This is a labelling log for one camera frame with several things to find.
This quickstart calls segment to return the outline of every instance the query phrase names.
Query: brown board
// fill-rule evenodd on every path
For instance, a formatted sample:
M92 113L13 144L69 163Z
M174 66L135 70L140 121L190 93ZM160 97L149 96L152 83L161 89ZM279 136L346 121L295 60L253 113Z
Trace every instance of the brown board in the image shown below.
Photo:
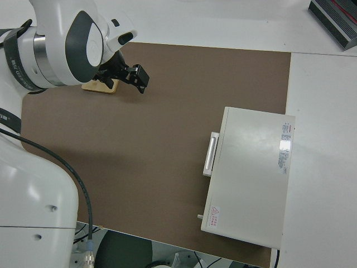
M209 187L202 170L210 133L220 130L224 107L285 113L290 53L139 43L123 53L150 75L145 94L120 83L114 95L80 86L28 95L22 135L77 170L95 224L268 267L269 248L203 232L197 215Z

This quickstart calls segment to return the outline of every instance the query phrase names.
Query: small wooden block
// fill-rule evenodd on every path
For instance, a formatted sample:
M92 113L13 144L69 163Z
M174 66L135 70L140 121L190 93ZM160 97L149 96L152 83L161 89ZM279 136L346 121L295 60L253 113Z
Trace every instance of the small wooden block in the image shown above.
M94 92L106 93L106 94L114 94L115 91L117 91L117 86L118 86L119 80L116 80L116 79L112 79L112 80L114 82L112 89L108 88L106 84L102 83L99 80L91 80L88 83L83 84L82 88L87 91L94 91Z

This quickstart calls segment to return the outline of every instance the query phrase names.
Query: white table surface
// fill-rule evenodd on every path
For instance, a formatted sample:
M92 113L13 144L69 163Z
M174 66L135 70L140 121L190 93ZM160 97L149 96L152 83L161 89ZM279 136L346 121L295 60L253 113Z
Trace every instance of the white table surface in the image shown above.
M357 265L357 59L292 54L282 267Z
M103 13L126 12L137 42L297 52L286 110L296 116L296 132L279 267L355 267L357 47L343 52L307 12L308 0L96 2ZM26 0L2 0L0 18L0 28L17 27L34 12Z
M343 51L307 10L309 0L95 0L125 12L135 42L357 56ZM1 0L0 28L35 18L28 0Z

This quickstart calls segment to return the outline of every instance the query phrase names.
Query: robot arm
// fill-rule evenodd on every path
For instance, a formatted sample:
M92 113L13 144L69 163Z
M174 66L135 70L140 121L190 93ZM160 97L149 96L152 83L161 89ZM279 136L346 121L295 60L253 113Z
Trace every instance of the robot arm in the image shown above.
M143 93L149 77L140 65L126 65L119 51L137 34L126 16L105 20L93 0L30 2L37 27L29 20L18 29L0 30L0 200L11 204L0 208L0 266L66 268L78 193L60 167L14 142L15 132L21 132L22 98L91 79L109 87L111 79L120 79ZM91 234L90 220L86 268L94 262Z
M133 84L143 93L148 75L140 65L126 65L119 52L137 35L126 15L106 21L92 0L30 2L37 27L29 28L18 43L20 64L16 67L23 66L35 90L78 85L91 79L111 88L113 78Z

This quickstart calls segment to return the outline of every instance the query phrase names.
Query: box handle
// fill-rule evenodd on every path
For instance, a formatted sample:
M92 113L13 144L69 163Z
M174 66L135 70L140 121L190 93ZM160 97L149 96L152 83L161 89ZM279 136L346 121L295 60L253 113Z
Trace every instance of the box handle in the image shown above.
M208 146L205 166L203 169L203 175L211 177L214 157L216 155L217 143L218 143L219 133L212 132L210 138L210 144Z

